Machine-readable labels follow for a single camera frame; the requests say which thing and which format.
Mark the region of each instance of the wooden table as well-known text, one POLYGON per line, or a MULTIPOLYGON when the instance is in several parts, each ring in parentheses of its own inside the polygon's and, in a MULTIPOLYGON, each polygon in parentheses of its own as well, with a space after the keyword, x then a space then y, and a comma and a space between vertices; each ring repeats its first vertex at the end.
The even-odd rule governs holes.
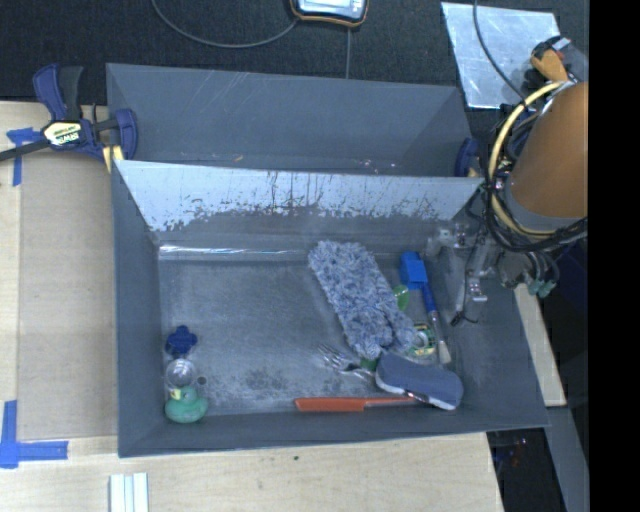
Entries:
MULTIPOLYGON (((5 137, 7 130, 39 128, 47 121, 48 113, 40 104, 0 102, 0 150, 12 147, 5 137)), ((112 256, 102 249, 96 253, 99 244, 111 244, 110 239, 97 237, 96 229, 108 233, 110 227, 109 222, 103 222, 96 228, 92 215, 85 211, 78 216, 77 212, 82 205, 90 208, 93 204, 91 187, 102 187, 102 180, 108 183, 106 170, 88 158, 43 151, 25 158, 23 172, 23 184, 13 187, 13 162, 0 164, 0 406, 18 398, 19 440, 33 438, 34 432, 42 433, 40 438, 56 438, 65 428, 73 437, 65 437, 71 437, 66 461, 22 462, 16 470, 0 469, 0 508, 107 510, 110 475, 146 472, 153 512, 503 510, 489 445, 482 433, 119 459, 113 431, 115 341, 101 339, 105 329, 113 328, 112 315, 103 310, 93 324, 86 318, 87 311, 94 315, 100 311, 95 300, 103 300, 107 309, 112 307, 111 284, 105 281, 105 272, 108 277, 112 271, 112 256), (68 187, 58 196, 53 192, 52 197, 43 196, 34 215, 33 197, 26 210, 21 208, 21 196, 26 193, 23 188, 30 185, 29 176, 38 172, 48 173, 54 187, 50 190, 55 190, 57 176, 67 180, 90 176, 90 183, 68 187), (29 219, 28 230, 21 219, 29 219), (42 237, 34 238, 40 228, 33 223, 38 219, 43 226, 55 220, 55 232, 43 227, 42 237), (81 236, 90 242, 76 235, 69 238, 79 227, 84 230, 81 236), (21 261, 29 263, 21 254, 34 252, 31 245, 24 244, 31 240, 46 249, 56 237, 66 251, 59 247, 50 253, 43 250, 37 263, 30 256, 31 266, 25 266, 21 273, 21 261), (74 257, 69 258, 70 251, 74 257), (78 256, 78 251, 89 251, 92 256, 78 256), (96 282, 100 284, 97 288, 93 286, 96 282), (69 316, 73 318, 55 318, 55 304, 67 305, 62 311, 72 311, 69 316), (82 315, 83 321, 76 322, 82 315), (87 332, 91 325, 100 333, 87 332), (64 348, 56 345, 60 339, 72 343, 64 348), (69 357, 76 358, 74 366, 61 370, 61 361, 69 357), (76 414, 69 415, 69 404, 78 404, 76 414)), ((516 298, 545 403, 564 405, 538 304, 526 289, 516 290, 516 298)))

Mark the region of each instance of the black carpet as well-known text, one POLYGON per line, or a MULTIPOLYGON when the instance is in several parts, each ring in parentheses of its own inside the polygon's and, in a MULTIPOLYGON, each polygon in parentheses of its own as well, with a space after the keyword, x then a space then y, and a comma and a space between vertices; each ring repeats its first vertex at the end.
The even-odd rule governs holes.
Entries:
MULTIPOLYGON (((265 39, 293 20, 289 0, 157 3, 181 28, 221 43, 265 39)), ((327 23, 301 22, 272 44, 229 50, 197 44, 174 32, 156 15, 150 0, 22 0, 1 5, 0 99, 35 100, 32 75, 52 62, 84 66, 79 100, 99 105, 106 104, 107 62, 345 76, 346 29, 327 23)), ((588 0, 483 0, 480 5, 552 12, 562 35, 589 54, 588 0)), ((352 79, 459 86, 440 2, 370 0, 366 22, 352 33, 349 67, 352 79)), ((472 133, 483 137, 499 115, 469 109, 468 119, 472 133)), ((562 329, 558 326, 568 318, 563 311, 571 311, 571 306, 558 293, 543 306, 560 362, 584 350, 584 313, 571 313, 577 315, 571 317, 572 325, 582 330, 562 329)), ((585 412, 581 404, 578 411, 576 423, 588 455, 588 409, 585 412)), ((507 512, 564 510, 541 431, 512 435, 489 434, 507 512), (525 448, 520 446, 523 438, 528 439, 525 448)))

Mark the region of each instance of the fuzzy cloth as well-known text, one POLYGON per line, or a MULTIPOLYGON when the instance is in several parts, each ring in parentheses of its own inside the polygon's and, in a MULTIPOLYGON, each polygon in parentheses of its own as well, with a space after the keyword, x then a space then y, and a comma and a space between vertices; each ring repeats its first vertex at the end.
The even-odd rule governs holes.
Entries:
POLYGON ((309 266, 360 357, 377 359, 382 348, 406 350, 414 343, 413 321, 398 309, 391 286, 362 245, 319 242, 309 252, 309 266))

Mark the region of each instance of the blue clamp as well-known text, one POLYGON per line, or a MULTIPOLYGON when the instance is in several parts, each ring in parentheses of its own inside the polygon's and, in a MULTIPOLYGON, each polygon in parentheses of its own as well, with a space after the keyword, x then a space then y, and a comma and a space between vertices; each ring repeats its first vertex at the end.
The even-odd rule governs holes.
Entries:
POLYGON ((409 290, 419 290, 427 281, 424 262, 417 252, 406 251, 400 256, 400 280, 409 290))
POLYGON ((16 441, 16 400, 4 403, 2 438, 0 440, 0 468, 15 469, 22 461, 66 460, 69 441, 41 441, 20 443, 16 441))
POLYGON ((427 313, 437 311, 433 298, 427 268, 420 254, 414 251, 403 252, 400 256, 400 280, 410 290, 422 290, 422 299, 427 313))
MULTIPOLYGON (((7 137, 16 147, 22 146, 25 143, 44 140, 42 134, 33 128, 9 130, 7 137)), ((20 183, 22 183, 22 157, 18 156, 13 161, 13 186, 17 187, 20 183)))
MULTIPOLYGON (((51 116, 51 121, 40 130, 36 136, 31 132, 16 135, 20 138, 12 139, 15 148, 0 151, 0 161, 12 158, 18 159, 23 155, 49 148, 54 151, 74 151, 101 162, 105 159, 106 145, 100 140, 99 133, 105 130, 118 130, 119 137, 112 132, 112 139, 117 140, 123 156, 133 158, 138 145, 138 132, 133 112, 129 109, 117 110, 111 119, 101 122, 90 122, 82 117, 82 109, 78 105, 78 81, 82 74, 81 66, 61 67, 50 64, 38 70, 33 77, 33 87, 38 101, 42 103, 51 116), (26 136, 33 136, 36 140, 28 143, 26 136)), ((21 164, 14 168, 14 185, 20 183, 22 173, 21 164)))
POLYGON ((186 325, 181 325, 167 337, 164 350, 173 357, 184 357, 196 343, 198 343, 198 337, 190 332, 186 325))

